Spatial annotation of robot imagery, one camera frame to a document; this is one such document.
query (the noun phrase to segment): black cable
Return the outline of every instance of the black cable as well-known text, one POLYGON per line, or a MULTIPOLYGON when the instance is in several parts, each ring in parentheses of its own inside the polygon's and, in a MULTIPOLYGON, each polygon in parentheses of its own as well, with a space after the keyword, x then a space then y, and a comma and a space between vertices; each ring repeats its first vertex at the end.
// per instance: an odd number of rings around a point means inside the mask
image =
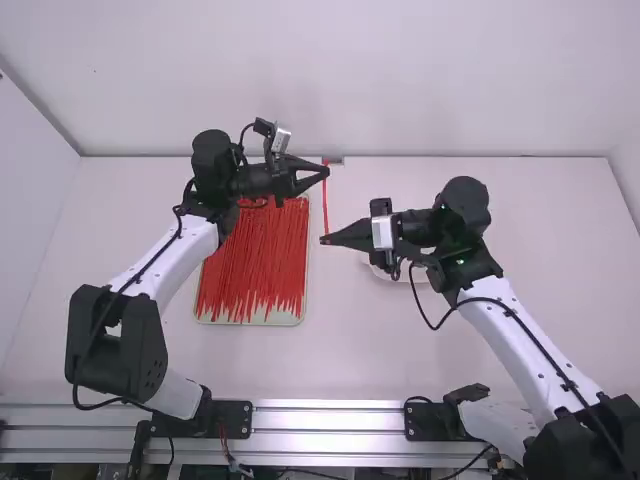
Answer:
POLYGON ((171 468, 171 465, 173 465, 173 461, 176 458, 176 447, 173 445, 173 438, 168 433, 167 440, 169 440, 169 445, 171 446, 171 459, 169 460, 169 463, 167 463, 167 466, 171 468))
POLYGON ((414 400, 420 400, 424 403, 433 403, 430 398, 423 397, 422 395, 414 395, 413 397, 409 397, 404 401, 405 408, 407 406, 407 403, 413 402, 414 400))
POLYGON ((609 432, 607 431, 606 427, 602 424, 600 419, 597 417, 597 415, 595 413, 593 413, 593 411, 591 409, 591 405, 589 405, 589 403, 586 401, 586 399, 578 391, 578 388, 576 387, 575 383, 567 376, 567 374, 564 372, 564 370, 562 370, 562 368, 560 368, 560 365, 558 365, 558 363, 551 356, 551 354, 547 351, 547 349, 544 348, 544 346, 540 343, 540 340, 538 340, 536 338, 536 336, 533 334, 533 332, 531 330, 529 330, 529 327, 527 327, 527 325, 522 321, 522 319, 516 314, 515 311, 513 311, 507 305, 502 303, 500 300, 496 300, 495 298, 490 298, 490 297, 472 297, 472 298, 467 298, 465 300, 462 300, 461 302, 458 302, 455 306, 451 307, 449 309, 449 311, 444 314, 444 316, 438 322, 438 324, 434 327, 433 325, 431 325, 429 320, 427 320, 427 317, 424 314, 424 311, 422 310, 422 306, 420 305, 420 300, 418 299, 418 294, 416 293, 416 287, 415 287, 415 284, 413 282, 413 276, 411 275, 411 268, 414 267, 414 265, 415 265, 415 262, 412 262, 411 265, 409 266, 409 283, 411 284, 411 290, 413 291, 413 296, 414 296, 414 298, 416 300, 416 304, 418 305, 418 310, 420 311, 420 314, 422 315, 422 318, 427 323, 429 328, 431 328, 431 330, 436 331, 436 330, 440 329, 440 327, 442 327, 444 322, 449 318, 449 316, 453 312, 455 312, 459 307, 461 307, 462 305, 465 305, 467 303, 485 302, 485 303, 492 303, 492 304, 497 305, 500 308, 502 308, 505 311, 505 315, 507 317, 511 317, 516 321, 516 323, 520 326, 520 328, 524 331, 524 333, 529 337, 529 339, 533 342, 533 344, 538 348, 538 350, 540 351, 542 356, 545 357, 545 359, 553 367, 553 369, 556 371, 557 375, 565 383, 566 387, 571 391, 571 393, 573 393, 573 395, 578 399, 580 404, 584 407, 585 412, 587 413, 589 418, 592 420, 593 424, 595 425, 597 430, 600 432, 600 434, 602 435, 602 437, 604 438, 606 443, 609 445, 609 448, 613 452, 614 456, 616 457, 616 459, 620 463, 620 466, 624 470, 625 475, 627 475, 630 480, 636 480, 635 476, 631 473, 631 470, 629 469, 629 467, 627 466, 626 462, 624 461, 624 457, 622 455, 622 452, 618 448, 618 445, 613 440, 611 435, 609 435, 609 432))
MULTIPOLYGON (((191 185, 193 185, 192 180, 190 180, 189 183, 187 183, 183 196, 186 195, 186 193, 188 192, 187 187, 190 189, 191 185)), ((131 285, 133 285, 134 283, 137 283, 140 280, 140 278, 142 278, 142 276, 145 274, 145 272, 149 269, 149 267, 153 265, 153 263, 171 246, 171 244, 173 244, 173 242, 175 242, 178 238, 182 238, 182 217, 181 217, 182 212, 180 209, 180 205, 174 206, 171 210, 173 214, 176 216, 176 219, 178 220, 178 228, 176 228, 176 231, 171 236, 171 238, 167 241, 167 243, 165 243, 140 270, 138 270, 129 280, 127 280, 127 282, 124 285, 122 285, 122 287, 118 289, 116 293, 113 294, 113 296, 111 297, 111 300, 109 300, 109 303, 107 303, 107 305, 105 305, 105 307, 102 309, 102 312, 100 313, 100 316, 98 317, 98 320, 96 321, 96 324, 93 327, 93 330, 91 330, 91 333, 89 335, 89 341, 87 343, 87 348, 85 349, 83 354, 80 356, 78 365, 75 368, 73 388, 71 389, 71 397, 73 399, 73 405, 78 410, 82 410, 86 412, 91 410, 97 410, 98 408, 111 405, 112 403, 123 402, 123 403, 131 403, 132 405, 135 405, 136 407, 141 408, 142 410, 155 413, 154 410, 148 407, 145 407, 144 405, 138 402, 135 402, 133 400, 128 400, 124 397, 113 397, 108 400, 105 400, 104 402, 96 403, 93 405, 81 404, 80 400, 78 399, 78 388, 79 388, 79 381, 80 381, 79 372, 82 371, 82 368, 84 367, 84 364, 86 363, 87 358, 91 353, 91 349, 93 348, 93 345, 95 344, 96 339, 98 338, 98 335, 102 331, 102 328, 104 327, 104 324, 107 321, 109 312, 111 311, 113 306, 116 304, 117 300, 120 298, 122 293, 131 285)))
POLYGON ((344 477, 335 477, 333 475, 327 475, 326 473, 314 472, 313 470, 303 470, 301 468, 285 468, 282 472, 278 474, 275 480, 282 478, 283 475, 289 472, 306 473, 307 475, 313 475, 314 477, 320 477, 320 478, 328 478, 329 480, 347 480, 344 477))
POLYGON ((418 298, 418 292, 416 292, 416 285, 413 282, 413 267, 415 267, 416 265, 417 265, 416 262, 411 262, 411 265, 409 265, 409 284, 411 285, 413 298, 416 299, 416 305, 418 305, 418 310, 420 311, 420 315, 422 315, 422 319, 425 321, 427 326, 435 332, 435 331, 438 331, 440 327, 442 327, 442 325, 447 320, 447 318, 449 318, 449 315, 451 315, 451 313, 453 313, 455 309, 449 310, 449 312, 447 312, 447 314, 444 317, 442 317, 442 320, 440 320, 440 322, 438 322, 438 324, 435 327, 431 324, 431 322, 425 315, 424 310, 422 310, 422 305, 420 304, 420 299, 418 298))
POLYGON ((255 123, 252 122, 249 125, 245 126, 242 129, 242 131, 240 132, 240 141, 238 142, 238 146, 240 147, 240 151, 244 151, 244 134, 246 133, 247 130, 249 130, 254 125, 255 125, 255 123))
POLYGON ((493 448, 493 445, 487 445, 482 450, 480 450, 480 453, 478 453, 478 455, 473 457, 473 459, 469 463, 467 463, 464 467, 462 467, 459 470, 456 470, 453 473, 450 473, 449 475, 445 475, 444 477, 440 477, 437 480, 451 480, 452 478, 457 477, 462 472, 465 472, 465 471, 469 470, 473 466, 474 463, 476 463, 478 460, 480 460, 482 458, 482 456, 485 453, 487 453, 489 450, 491 450, 492 448, 493 448))

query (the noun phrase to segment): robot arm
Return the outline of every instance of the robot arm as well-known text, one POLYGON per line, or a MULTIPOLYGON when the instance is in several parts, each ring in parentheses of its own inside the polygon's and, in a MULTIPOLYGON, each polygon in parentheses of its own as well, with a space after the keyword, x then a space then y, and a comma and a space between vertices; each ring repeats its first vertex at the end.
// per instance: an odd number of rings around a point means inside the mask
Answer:
POLYGON ((265 137, 265 163, 249 164, 242 145, 220 130, 193 141, 194 178, 173 208, 176 224, 127 271, 102 287, 83 285, 72 296, 65 376, 74 404, 92 410, 127 401, 191 424, 194 434, 211 427, 211 392, 168 368, 162 312, 193 270, 231 233, 239 199, 297 197, 329 175, 327 167, 285 153, 290 133, 257 118, 265 137), (298 179, 298 172, 311 172, 298 179), (106 327, 121 326, 120 336, 106 327), (117 397, 82 405, 78 387, 117 397))
POLYGON ((468 434, 523 464, 530 479, 632 478, 631 472, 640 470, 640 408, 628 395, 607 397, 526 311, 482 240, 491 223, 488 204, 482 183, 457 177, 432 208, 394 213, 391 199, 374 199, 370 217, 321 237, 320 243, 366 252, 372 265, 396 280, 405 259, 426 267, 434 291, 451 307, 431 329, 458 310, 484 337, 531 415, 507 407, 492 410, 499 405, 488 398, 462 401, 458 413, 468 434), (435 248, 423 254, 426 247, 435 248))

